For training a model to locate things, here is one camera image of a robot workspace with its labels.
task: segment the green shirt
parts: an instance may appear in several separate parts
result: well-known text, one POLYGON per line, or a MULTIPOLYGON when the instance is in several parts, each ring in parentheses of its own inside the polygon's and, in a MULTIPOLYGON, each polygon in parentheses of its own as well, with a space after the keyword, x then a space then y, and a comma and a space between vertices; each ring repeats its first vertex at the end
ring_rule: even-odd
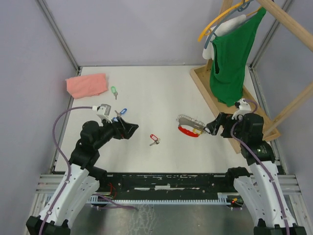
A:
POLYGON ((243 96, 246 61, 265 13, 266 10, 261 8, 242 26, 224 36, 216 37, 212 42, 214 61, 210 88, 219 102, 228 107, 243 96))

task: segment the pink towel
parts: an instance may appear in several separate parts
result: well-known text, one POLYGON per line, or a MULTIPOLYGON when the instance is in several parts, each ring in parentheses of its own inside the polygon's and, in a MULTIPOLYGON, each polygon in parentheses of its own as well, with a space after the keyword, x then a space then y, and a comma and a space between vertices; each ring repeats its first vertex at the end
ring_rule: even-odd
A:
POLYGON ((98 73, 67 79, 67 91, 74 99, 99 95, 108 90, 106 74, 98 73))

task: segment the wooden base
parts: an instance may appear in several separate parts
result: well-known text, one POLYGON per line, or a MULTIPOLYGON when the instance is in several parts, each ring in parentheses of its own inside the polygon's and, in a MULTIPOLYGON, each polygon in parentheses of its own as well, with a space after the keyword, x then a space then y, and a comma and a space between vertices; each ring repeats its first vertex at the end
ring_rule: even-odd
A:
MULTIPOLYGON (((217 98, 213 95, 211 89, 210 89, 210 73, 211 69, 207 69, 207 66, 200 66, 197 68, 193 68, 190 70, 190 75, 192 79, 194 80, 195 84, 197 85, 199 91, 201 92, 204 100, 210 107, 212 113, 215 117, 220 112, 227 113, 227 114, 233 114, 237 108, 235 106, 227 107, 225 104, 220 103, 217 98)), ((243 98, 255 100, 253 96, 250 94, 250 92, 247 90, 247 88, 244 86, 243 89, 243 98)), ((263 109, 259 106, 258 110, 256 111, 256 114, 262 116, 264 118, 264 127, 263 127, 263 133, 265 130, 267 130, 272 122, 269 119, 269 117, 266 115, 266 113, 263 111, 263 109)), ((272 141, 280 136, 279 131, 275 128, 271 131, 270 134, 268 134, 266 137, 264 137, 264 140, 266 141, 272 141)), ((230 144, 236 151, 236 153, 240 153, 240 145, 239 143, 234 139, 229 139, 230 144)))

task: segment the wooden dowel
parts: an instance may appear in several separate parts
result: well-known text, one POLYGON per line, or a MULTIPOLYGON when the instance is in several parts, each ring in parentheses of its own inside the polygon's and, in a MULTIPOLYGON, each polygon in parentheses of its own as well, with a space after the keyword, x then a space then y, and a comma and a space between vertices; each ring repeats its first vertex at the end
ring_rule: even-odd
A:
MULTIPOLYGON (((222 14, 225 10, 229 9, 229 8, 232 6, 232 4, 233 4, 233 0, 223 0, 222 6, 221 6, 221 8, 220 8, 220 13, 219 13, 219 15, 222 14)), ((227 14, 226 14, 225 16, 221 17, 220 19, 218 19, 217 22, 216 22, 216 24, 218 24, 219 22, 221 22, 221 20, 224 19, 226 16, 227 16, 227 14)), ((211 59, 207 60, 206 66, 205 66, 205 71, 208 71, 208 70, 211 69, 211 67, 212 67, 212 62, 213 62, 213 61, 212 61, 211 59)))
POLYGON ((307 101, 313 94, 313 82, 310 83, 279 115, 273 120, 271 126, 264 132, 266 137, 272 130, 274 130, 280 123, 283 122, 290 114, 299 108, 305 101, 307 101))
POLYGON ((313 52, 313 35, 311 33, 283 11, 277 4, 273 3, 272 0, 257 1, 313 52))

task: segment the gray floor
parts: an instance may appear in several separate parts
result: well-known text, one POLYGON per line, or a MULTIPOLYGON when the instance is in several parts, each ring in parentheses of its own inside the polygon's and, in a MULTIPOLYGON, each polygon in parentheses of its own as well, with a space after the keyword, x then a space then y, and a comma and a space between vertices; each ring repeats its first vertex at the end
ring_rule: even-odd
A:
POLYGON ((138 210, 97 211, 85 206, 71 235, 251 235, 247 208, 227 206, 136 205, 138 210))

